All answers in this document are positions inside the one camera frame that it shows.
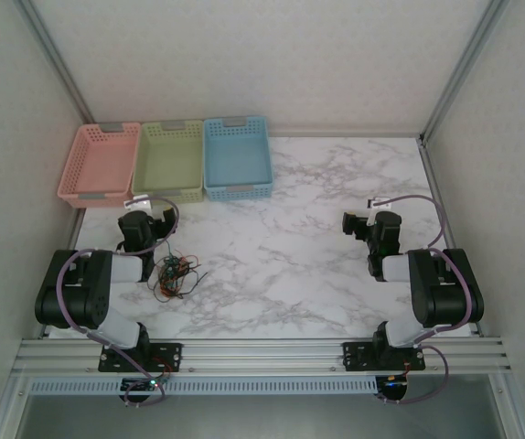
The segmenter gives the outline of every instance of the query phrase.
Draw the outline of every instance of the pink basket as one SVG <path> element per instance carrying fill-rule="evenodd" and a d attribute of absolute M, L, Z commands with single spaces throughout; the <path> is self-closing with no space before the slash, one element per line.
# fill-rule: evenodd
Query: pink basket
<path fill-rule="evenodd" d="M 121 207 L 131 199 L 139 123 L 83 125 L 76 133 L 58 196 L 74 208 Z"/>

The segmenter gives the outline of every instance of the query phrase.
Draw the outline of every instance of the tangled wire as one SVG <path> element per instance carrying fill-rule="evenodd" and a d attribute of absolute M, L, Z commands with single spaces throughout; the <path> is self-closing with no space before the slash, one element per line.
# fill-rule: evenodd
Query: tangled wire
<path fill-rule="evenodd" d="M 155 265 L 157 269 L 156 282 L 153 285 L 150 285 L 149 281 L 146 283 L 148 288 L 153 291 L 155 299 L 162 304 L 166 304 L 173 297 L 183 299 L 183 297 L 186 295 L 191 294 L 193 290 L 196 289 L 201 280 L 206 276 L 206 274 L 208 274 L 204 273 L 200 276 L 196 271 L 196 269 L 201 266 L 199 264 L 198 256 L 193 254 L 184 256 L 180 252 L 177 253 L 179 253 L 179 256 L 173 254 L 171 252 L 171 247 L 169 246 L 169 254 L 160 259 Z M 188 258 L 194 258 L 195 261 L 189 261 Z M 196 275 L 196 282 L 188 291 L 182 292 L 181 290 L 183 289 L 183 284 L 186 281 L 186 277 L 192 273 Z M 163 300 L 163 298 L 159 298 L 157 295 L 157 286 L 161 296 L 166 298 L 165 300 Z"/>

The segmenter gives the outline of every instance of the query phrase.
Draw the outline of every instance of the green basket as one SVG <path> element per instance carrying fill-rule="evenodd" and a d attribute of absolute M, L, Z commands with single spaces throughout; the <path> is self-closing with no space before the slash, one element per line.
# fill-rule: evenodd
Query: green basket
<path fill-rule="evenodd" d="M 143 123 L 133 194 L 157 195 L 176 203 L 203 201 L 203 122 Z"/>

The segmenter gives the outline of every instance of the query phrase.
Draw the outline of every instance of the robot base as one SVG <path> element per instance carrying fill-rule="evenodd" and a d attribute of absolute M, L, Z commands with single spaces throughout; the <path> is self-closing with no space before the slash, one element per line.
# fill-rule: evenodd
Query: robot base
<path fill-rule="evenodd" d="M 346 372 L 425 370 L 423 353 L 415 348 L 393 348 L 387 342 L 383 322 L 372 336 L 372 341 L 349 341 L 342 344 Z"/>
<path fill-rule="evenodd" d="M 144 325 L 141 327 L 138 342 L 135 348 L 124 349 L 134 361 L 139 363 L 147 372 L 161 373 L 179 372 L 181 364 L 181 343 L 151 343 Z M 117 352 L 102 347 L 100 355 L 100 372 L 137 372 L 132 364 L 123 359 Z"/>

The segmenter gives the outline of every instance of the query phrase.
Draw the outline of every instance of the gray floor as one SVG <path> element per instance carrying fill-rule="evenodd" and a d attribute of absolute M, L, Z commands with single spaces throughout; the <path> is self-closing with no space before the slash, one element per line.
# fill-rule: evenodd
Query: gray floor
<path fill-rule="evenodd" d="M 440 379 L 415 377 L 420 394 Z M 385 406 L 370 395 L 170 397 L 141 409 L 116 397 L 32 397 L 19 438 L 502 438 L 488 379 L 452 377 L 436 398 Z"/>

